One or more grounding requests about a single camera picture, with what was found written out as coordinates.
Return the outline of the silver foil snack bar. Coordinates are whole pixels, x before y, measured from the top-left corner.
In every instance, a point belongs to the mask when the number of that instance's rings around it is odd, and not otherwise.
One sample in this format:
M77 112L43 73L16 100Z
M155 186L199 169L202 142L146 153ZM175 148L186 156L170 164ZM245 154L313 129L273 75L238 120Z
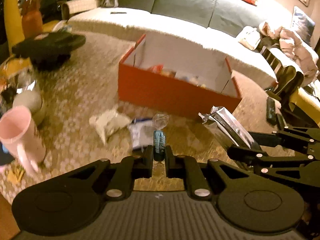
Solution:
M225 151L232 146L261 150L260 145L225 107L213 106L209 114L199 113L199 117Z

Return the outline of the white snack bag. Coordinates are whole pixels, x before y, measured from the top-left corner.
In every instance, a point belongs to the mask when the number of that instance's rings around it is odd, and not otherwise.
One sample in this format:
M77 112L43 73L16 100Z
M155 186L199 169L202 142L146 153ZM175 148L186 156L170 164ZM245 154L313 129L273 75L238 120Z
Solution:
M131 121L127 115L119 113L116 108L89 118L89 124L94 127L103 144L106 144L108 138L118 130L131 124Z

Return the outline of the white dark snack packet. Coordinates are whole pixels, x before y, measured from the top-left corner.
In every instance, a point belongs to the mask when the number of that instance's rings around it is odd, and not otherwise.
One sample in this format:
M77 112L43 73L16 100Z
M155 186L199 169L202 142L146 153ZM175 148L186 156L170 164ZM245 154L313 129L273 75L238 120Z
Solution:
M128 125L131 135L132 149L138 150L153 145L153 120L151 118L133 119Z

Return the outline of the blue candy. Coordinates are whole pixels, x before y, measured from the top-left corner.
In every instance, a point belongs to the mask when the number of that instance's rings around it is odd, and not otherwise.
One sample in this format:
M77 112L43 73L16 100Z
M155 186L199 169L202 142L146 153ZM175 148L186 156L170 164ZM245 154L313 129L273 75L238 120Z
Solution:
M168 124L169 116L165 114L156 114L153 119L153 126L156 129L153 132L153 158L155 161L163 161L165 158L166 138L163 132Z

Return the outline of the black remote control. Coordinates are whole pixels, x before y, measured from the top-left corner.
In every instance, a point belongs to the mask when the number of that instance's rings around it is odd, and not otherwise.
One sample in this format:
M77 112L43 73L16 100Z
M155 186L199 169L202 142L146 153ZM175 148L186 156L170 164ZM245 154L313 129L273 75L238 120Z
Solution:
M271 97L266 100L266 120L273 126L277 124L275 102Z
M281 114L277 113L276 120L277 120L277 128L280 131L283 131L287 127L287 123L286 123L284 117Z

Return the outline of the pink mug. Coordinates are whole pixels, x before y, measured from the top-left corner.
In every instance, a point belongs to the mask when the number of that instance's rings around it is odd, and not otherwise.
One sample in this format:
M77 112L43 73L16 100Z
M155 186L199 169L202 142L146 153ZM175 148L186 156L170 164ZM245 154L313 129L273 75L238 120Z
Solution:
M27 107L13 107L1 117L1 143L28 175L36 176L40 172L46 147Z

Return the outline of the white round lamp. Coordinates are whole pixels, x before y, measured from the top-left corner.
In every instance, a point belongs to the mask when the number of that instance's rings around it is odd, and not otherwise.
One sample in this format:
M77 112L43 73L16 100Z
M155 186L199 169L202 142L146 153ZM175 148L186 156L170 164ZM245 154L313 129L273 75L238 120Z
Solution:
M13 107L25 106L31 112L32 118L37 126L39 126L46 115L46 103L40 92L36 90L25 90L17 94L13 101Z

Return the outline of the white tote bag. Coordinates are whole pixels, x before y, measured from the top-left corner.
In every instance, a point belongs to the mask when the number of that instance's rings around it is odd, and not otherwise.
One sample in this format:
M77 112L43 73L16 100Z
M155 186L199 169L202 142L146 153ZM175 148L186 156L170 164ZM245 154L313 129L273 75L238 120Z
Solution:
M235 39L247 49L254 51L261 41L261 34L257 28L245 26Z

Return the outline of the red cardboard box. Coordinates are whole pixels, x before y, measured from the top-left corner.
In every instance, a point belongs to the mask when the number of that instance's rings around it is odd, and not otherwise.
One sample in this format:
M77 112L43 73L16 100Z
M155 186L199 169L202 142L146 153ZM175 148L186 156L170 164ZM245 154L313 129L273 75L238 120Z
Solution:
M161 74L147 71L162 64ZM226 54L157 33L142 35L121 58L120 100L196 119L212 106L233 112L242 97Z

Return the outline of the red snack packet in box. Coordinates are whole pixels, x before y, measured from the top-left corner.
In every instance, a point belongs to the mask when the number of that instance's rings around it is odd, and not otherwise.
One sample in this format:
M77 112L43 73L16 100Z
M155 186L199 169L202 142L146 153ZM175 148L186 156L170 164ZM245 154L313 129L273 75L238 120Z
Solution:
M147 71L155 73L155 74L161 74L162 70L163 70L162 64L154 65L154 66L151 66L147 69Z

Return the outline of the black flat device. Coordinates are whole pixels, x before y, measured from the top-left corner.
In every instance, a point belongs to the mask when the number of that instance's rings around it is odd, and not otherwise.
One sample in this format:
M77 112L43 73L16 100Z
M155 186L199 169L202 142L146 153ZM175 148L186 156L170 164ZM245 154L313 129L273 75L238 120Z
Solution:
M42 33L28 38L12 47L15 56L30 59L39 71L53 71L71 58L72 51L86 42L84 35L66 31Z

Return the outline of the green sofa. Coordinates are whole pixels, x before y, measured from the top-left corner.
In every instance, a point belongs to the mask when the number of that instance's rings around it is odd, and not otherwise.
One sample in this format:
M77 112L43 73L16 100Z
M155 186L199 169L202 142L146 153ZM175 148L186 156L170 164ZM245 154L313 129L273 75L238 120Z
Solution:
M257 6L242 0L118 0L122 8L140 9L151 14L178 18L235 37L245 26L256 28L278 16L274 1Z

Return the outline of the orange water bottle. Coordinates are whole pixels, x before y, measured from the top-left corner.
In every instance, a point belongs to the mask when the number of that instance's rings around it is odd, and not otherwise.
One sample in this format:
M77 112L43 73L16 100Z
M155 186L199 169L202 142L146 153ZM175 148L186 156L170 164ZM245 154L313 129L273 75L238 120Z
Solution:
M40 0L24 0L21 15L25 39L35 37L42 33L43 22L40 12Z

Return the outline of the rolled white mat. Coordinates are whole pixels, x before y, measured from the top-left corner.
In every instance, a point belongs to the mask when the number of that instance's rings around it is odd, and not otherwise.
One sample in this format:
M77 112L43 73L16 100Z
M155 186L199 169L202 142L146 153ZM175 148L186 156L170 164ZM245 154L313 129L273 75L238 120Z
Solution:
M61 5L61 16L63 20L70 19L73 15L89 11L100 6L99 0L71 0Z

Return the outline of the small black phone on sofa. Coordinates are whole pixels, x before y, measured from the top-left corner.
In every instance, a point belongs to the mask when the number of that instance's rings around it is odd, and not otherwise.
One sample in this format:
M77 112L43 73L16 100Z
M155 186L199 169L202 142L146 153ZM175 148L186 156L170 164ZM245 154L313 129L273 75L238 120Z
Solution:
M114 11L114 12L110 12L110 14L127 14L127 12Z

